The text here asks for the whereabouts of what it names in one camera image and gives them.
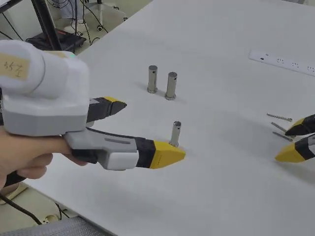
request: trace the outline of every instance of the white table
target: white table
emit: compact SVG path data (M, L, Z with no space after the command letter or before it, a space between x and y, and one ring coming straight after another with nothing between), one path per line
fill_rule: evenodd
M186 159L160 170L110 172L56 155L26 183L119 236L312 236L315 161L280 164L288 145L267 112L313 114L315 78L248 59L250 49L314 61L315 8L270 0L155 0L79 58L91 96L128 103L94 128L150 139L183 124ZM160 92L148 94L148 66ZM167 101L167 73L178 73Z

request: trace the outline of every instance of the white plastic casing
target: white plastic casing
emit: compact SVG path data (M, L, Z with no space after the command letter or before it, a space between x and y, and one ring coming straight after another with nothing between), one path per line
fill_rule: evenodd
M8 92L27 94L41 82L45 73L45 62L39 50L32 44L17 40L1 40L0 53L29 60L29 72L25 81L0 75L0 85Z
M139 152L114 152L111 153L104 163L103 168L113 171L123 171L136 167L139 160Z
M33 45L0 41L0 53L30 60L25 81L0 76L2 101L8 112L36 117L84 116L89 109L89 69L70 52L61 58Z

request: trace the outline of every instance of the gray gripper body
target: gray gripper body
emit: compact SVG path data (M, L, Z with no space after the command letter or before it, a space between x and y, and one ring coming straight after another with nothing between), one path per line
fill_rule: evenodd
M109 155L114 152L137 152L136 141L132 138L123 138L94 132L89 129L68 132L64 136L72 149L102 150L99 152L98 162L105 168Z

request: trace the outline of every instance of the black wire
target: black wire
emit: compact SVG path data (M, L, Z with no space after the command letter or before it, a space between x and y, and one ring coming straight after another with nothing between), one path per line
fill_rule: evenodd
M64 7L66 7L66 6L68 6L68 4L69 4L70 1L67 0L67 1L64 1L64 2L59 3L59 2L55 2L55 1L52 0L52 2L54 2L55 4L63 4L63 3L65 3L65 2L67 2L67 4L64 5L64 6L56 6L56 5L54 5L53 3L49 2L48 0L47 0L47 2L48 2L51 6L57 8L57 9L62 9L62 8L64 8Z
M59 218L60 218L60 220L62 220L63 219L63 215L62 215L62 210L61 210L61 208L60 208L60 206L57 204L57 203L55 203L56 204L56 206L57 206L57 208L58 208L58 210L59 210Z
M74 3L75 3L75 6L74 6L74 11L75 11L74 35L77 35L77 31L78 31L78 0L74 0ZM75 41L73 42L73 53L75 53Z
M100 23L99 19L97 18L97 16L84 4L84 2L82 0L80 0L81 3L83 4L83 6L85 6L95 17L95 19L97 20L97 22L99 23L99 25L108 33L107 29L105 29L105 27Z
M83 24L84 24L84 26L85 26L85 29L87 30L88 37L89 37L89 43L90 43L90 46L91 46L92 43L91 43L90 32L89 32L89 30L88 30L88 28L87 28L87 24L85 23L85 19L84 19L84 6L83 6Z
M2 31L0 31L0 34L3 34L5 37L7 37L7 38L9 38L9 39L12 39L12 40L13 40L13 38L11 38L9 35L7 35L7 34L3 33Z
M29 212L28 210L25 210L24 208L20 207L19 205L17 205L16 203L14 203L13 201L11 201L10 199L8 199L7 197L5 197L4 195L0 194L0 199L2 199L5 203L9 204L10 206L14 207L15 209L19 210L20 212L24 213L25 215L28 215L30 218L32 218L38 225L42 225L42 223L40 222L40 220L31 212Z
M64 214L67 218L70 218L70 216L68 216L63 210L61 210L61 207L59 206L59 204L57 204L57 203L55 203L55 204L58 207L60 219L62 219L62 214Z
M94 43L95 40L100 39L99 37L96 37L95 39L92 40L91 45Z
M70 216L68 216L63 210L61 211L62 214L64 214L67 218L70 218Z
M72 17L73 17L73 15L74 15L74 12L73 12L73 5L72 5L72 3L71 3L71 1L70 0L68 0L68 2L70 3L70 5L71 5L71 9L72 9ZM71 27L74 29L74 35L77 35L77 33L78 33L78 30L77 30L77 24L78 24L78 5L77 5L77 0L75 0L75 3L76 3L76 14L75 14L75 20L76 20L76 22L75 22L75 28L73 28L73 26L72 26L72 23L73 23L73 19L71 20ZM75 40L74 40L74 42L73 42L73 51L72 51L73 53L75 53Z
M69 0L64 0L63 2L59 2L59 1L55 1L55 0L51 0L52 2L56 3L56 4L64 4L65 2L69 1Z
M2 15L4 16L4 18L6 19L6 21L9 23L9 25L11 26L11 28L13 29L13 31L16 33L16 35L17 35L22 41L24 41L24 40L20 37L20 35L18 34L18 32L15 30L15 28L13 27L13 25L11 24L11 22L8 20L8 18L5 16L5 14L2 13Z

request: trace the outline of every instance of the yellow tip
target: yellow tip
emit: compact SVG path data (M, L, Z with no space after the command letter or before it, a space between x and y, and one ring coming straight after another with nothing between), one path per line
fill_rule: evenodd
M103 97L103 98L105 98L105 99L107 99L108 101L111 101L111 102L121 102L120 100L117 100L114 97Z
M304 121L304 119L305 119L305 118L299 119L297 122L295 122L295 123L290 127L290 129L293 128L293 127L295 127L295 126L298 126L298 125L302 124L303 121Z
M290 144L282 148L282 150L276 156L275 159L281 162L292 162L292 163L305 161L305 159L297 152L297 150L295 150L294 144Z
M165 142L154 141L156 151L152 159L150 169L163 168L184 159L186 153L177 147Z

